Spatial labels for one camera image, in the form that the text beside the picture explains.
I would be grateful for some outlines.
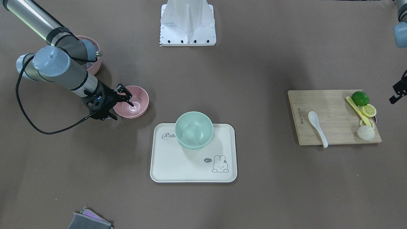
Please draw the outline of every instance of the green bowl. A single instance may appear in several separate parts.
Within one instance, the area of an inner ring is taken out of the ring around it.
[[[197,150],[208,144],[213,135],[212,121],[197,111],[187,112],[175,123],[175,137],[189,149]]]

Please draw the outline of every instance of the wooden cutting board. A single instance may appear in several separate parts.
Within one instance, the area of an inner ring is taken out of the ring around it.
[[[318,132],[308,120],[308,113],[312,110],[318,115],[319,124],[329,145],[382,142],[377,127],[374,128],[376,135],[370,141],[357,136],[356,130],[361,118],[345,99],[355,91],[359,90],[288,91],[299,144],[322,145]]]

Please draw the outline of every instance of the white plastic mount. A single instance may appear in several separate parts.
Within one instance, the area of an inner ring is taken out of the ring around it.
[[[168,0],[161,7],[160,45],[216,44],[213,6],[206,0]]]

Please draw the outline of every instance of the rectangular tray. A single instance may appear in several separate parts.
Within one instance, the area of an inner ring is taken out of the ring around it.
[[[329,145],[367,144],[382,142],[377,126],[370,141],[360,139],[356,130],[361,118],[346,101],[346,96],[359,90],[290,90],[291,111],[300,145],[322,145],[322,140],[308,120],[308,113],[315,111]]]
[[[175,137],[175,123],[154,130],[151,179],[155,182],[232,182],[237,177],[234,129],[213,124],[213,136],[204,148],[188,150]]]

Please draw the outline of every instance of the bowl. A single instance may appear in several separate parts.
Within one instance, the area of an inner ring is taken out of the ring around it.
[[[149,95],[139,86],[127,86],[126,88],[132,95],[130,102],[134,106],[132,107],[126,102],[120,102],[113,107],[113,110],[124,118],[134,119],[140,117],[149,106]]]
[[[99,52],[99,45],[98,45],[98,43],[96,43],[96,41],[94,41],[92,38],[85,37],[85,36],[76,36],[76,37],[77,37],[78,39],[80,39],[80,40],[88,40],[88,41],[92,42],[93,46],[95,46],[96,52]],[[99,69],[100,69],[100,67],[101,67],[101,64],[102,64],[101,57],[98,57],[98,60],[97,60],[96,62],[94,62],[94,63],[88,62],[88,63],[86,63],[86,64],[84,64],[84,65],[82,65],[82,66],[83,66],[90,74],[95,75],[95,74],[99,71]]]
[[[203,113],[191,111],[181,115],[175,123],[175,137],[189,150],[203,148],[213,135],[212,121]]]

